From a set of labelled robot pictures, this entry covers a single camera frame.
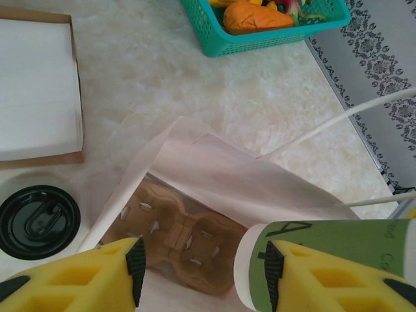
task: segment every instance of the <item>black gripper pad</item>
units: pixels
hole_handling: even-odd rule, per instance
[[[8,279],[0,283],[0,302],[9,297],[20,287],[25,285],[31,278],[23,275],[16,278]]]
[[[133,298],[136,307],[138,307],[140,295],[142,294],[144,273],[146,271],[146,253],[144,251],[142,237],[137,240],[136,244],[125,255],[125,259],[127,261],[129,275],[133,278]]]
[[[391,278],[384,279],[384,283],[416,307],[415,287]]]
[[[268,241],[265,252],[265,276],[267,280],[268,295],[272,305],[272,311],[278,308],[278,281],[283,275],[283,262],[285,256]]]

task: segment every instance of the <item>white paper bag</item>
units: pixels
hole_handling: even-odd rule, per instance
[[[179,118],[133,159],[79,251],[93,248],[149,172],[214,211],[250,227],[282,220],[357,218],[324,190]],[[146,271],[139,311],[246,311],[235,288],[213,297]]]

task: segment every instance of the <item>paper cup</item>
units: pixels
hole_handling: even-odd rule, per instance
[[[363,265],[386,270],[416,284],[416,221],[335,220],[274,222],[251,227],[243,236],[234,264],[237,294],[254,311],[270,306],[264,260],[270,240],[290,241]]]

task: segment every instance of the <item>black cup lid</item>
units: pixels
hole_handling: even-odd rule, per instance
[[[27,187],[0,206],[0,248],[18,259],[43,259],[67,247],[80,223],[78,205],[67,192]]]

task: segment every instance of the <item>white countertop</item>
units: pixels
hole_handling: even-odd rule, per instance
[[[207,58],[179,0],[0,5],[73,16],[86,135],[84,164],[3,170],[3,186],[55,176],[84,209],[102,207],[134,154],[178,116],[193,116],[230,141],[265,153],[343,110],[303,42]],[[391,195],[349,120],[273,161],[344,202]],[[394,207],[356,213],[385,218]],[[81,234],[87,229],[84,224]],[[81,238],[60,256],[73,252]],[[24,267],[19,263],[2,270],[0,280]]]

